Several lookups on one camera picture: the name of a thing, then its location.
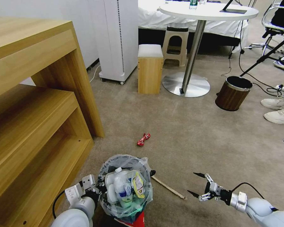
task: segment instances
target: wooden shelf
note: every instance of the wooden shelf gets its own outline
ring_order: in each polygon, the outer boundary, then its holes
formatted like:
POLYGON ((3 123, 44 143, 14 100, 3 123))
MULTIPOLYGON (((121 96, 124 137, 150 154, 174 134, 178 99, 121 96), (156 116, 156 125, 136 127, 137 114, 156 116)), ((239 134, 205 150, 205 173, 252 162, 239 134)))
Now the wooden shelf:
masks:
POLYGON ((88 81, 71 21, 0 17, 0 227, 48 227, 104 137, 88 81))
POLYGON ((51 215, 52 201, 70 185, 73 170, 82 166, 92 144, 91 138, 56 132, 0 198, 0 224, 39 226, 48 218, 45 213, 51 215))
POLYGON ((0 195, 77 106, 72 92, 22 84, 0 96, 0 195))

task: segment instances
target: wooden stool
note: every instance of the wooden stool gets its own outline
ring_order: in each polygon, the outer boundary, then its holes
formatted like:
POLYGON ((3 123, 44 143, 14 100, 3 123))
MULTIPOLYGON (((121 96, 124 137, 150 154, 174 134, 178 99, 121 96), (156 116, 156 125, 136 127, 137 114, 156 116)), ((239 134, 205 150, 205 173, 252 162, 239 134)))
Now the wooden stool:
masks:
POLYGON ((187 39, 188 39, 188 28, 174 28, 167 27, 165 32, 165 38, 163 43, 162 52, 164 55, 164 61, 166 59, 174 59, 179 61, 179 66, 184 66, 186 63, 187 55, 187 39), (170 46, 169 40, 173 36, 179 36, 182 39, 181 46, 170 46))
POLYGON ((160 91, 163 54, 160 45, 141 44, 138 52, 138 93, 158 94, 160 91))

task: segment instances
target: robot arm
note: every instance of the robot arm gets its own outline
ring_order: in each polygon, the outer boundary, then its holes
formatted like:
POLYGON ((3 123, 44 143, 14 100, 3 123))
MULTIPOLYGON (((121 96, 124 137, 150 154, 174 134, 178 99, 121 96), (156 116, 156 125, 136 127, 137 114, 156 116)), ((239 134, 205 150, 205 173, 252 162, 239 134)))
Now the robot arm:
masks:
POLYGON ((69 209, 61 213, 51 227, 92 227, 92 217, 99 198, 94 176, 83 177, 81 184, 77 183, 64 192, 70 204, 69 209))
POLYGON ((214 182, 208 173, 194 174, 207 179, 203 195, 198 195, 188 190, 188 192, 198 198, 199 201, 207 201, 213 198, 217 201, 222 200, 226 205, 234 207, 240 212, 247 213, 253 221, 262 227, 284 227, 284 211, 279 211, 265 199, 251 198, 247 200, 245 193, 239 192, 239 194, 236 194, 232 190, 225 190, 214 182))

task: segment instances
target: red object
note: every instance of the red object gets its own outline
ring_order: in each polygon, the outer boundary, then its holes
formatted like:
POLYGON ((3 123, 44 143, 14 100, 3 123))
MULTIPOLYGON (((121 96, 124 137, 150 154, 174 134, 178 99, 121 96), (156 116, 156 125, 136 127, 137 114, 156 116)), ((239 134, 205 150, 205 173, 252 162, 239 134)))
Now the red object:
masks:
POLYGON ((137 142, 137 145, 140 146, 140 147, 144 146, 145 140, 148 140, 150 138, 150 136, 151 135, 148 132, 144 133, 143 137, 137 142))
POLYGON ((145 224, 144 224, 144 211, 139 215, 139 217, 132 224, 123 222, 123 221, 118 220, 118 219, 115 219, 115 220, 120 222, 120 223, 122 223, 123 225, 129 226, 129 227, 145 227, 145 224))

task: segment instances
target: metal table leg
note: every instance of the metal table leg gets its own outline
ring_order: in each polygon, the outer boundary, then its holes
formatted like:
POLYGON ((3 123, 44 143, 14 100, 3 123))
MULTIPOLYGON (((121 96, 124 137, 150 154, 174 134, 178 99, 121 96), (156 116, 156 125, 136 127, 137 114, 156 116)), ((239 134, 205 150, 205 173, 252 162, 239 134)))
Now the metal table leg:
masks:
POLYGON ((169 92, 184 97, 199 97, 210 90, 208 81, 198 75, 192 74, 193 65, 197 56, 206 21, 198 20, 192 49, 185 73, 171 74, 163 78, 162 84, 169 92))

